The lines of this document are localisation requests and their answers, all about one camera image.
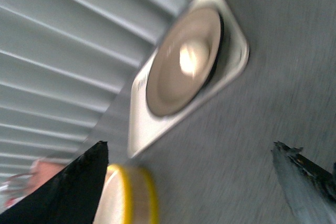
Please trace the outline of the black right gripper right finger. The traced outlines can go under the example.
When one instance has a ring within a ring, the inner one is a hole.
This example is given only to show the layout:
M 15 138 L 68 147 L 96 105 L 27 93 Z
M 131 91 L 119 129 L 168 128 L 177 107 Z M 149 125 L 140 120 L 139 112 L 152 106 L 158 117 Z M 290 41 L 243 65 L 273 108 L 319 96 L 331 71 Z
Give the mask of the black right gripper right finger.
M 286 202 L 299 223 L 335 223 L 335 166 L 330 173 L 301 155 L 302 150 L 279 141 L 272 149 Z

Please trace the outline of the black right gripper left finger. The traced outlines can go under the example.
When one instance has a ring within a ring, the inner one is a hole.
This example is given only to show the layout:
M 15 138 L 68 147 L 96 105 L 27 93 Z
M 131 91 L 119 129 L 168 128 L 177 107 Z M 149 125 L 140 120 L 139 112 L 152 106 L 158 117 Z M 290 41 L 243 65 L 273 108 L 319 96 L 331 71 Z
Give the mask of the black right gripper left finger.
M 36 191 L 1 213 L 1 223 L 93 223 L 108 166 L 97 142 Z

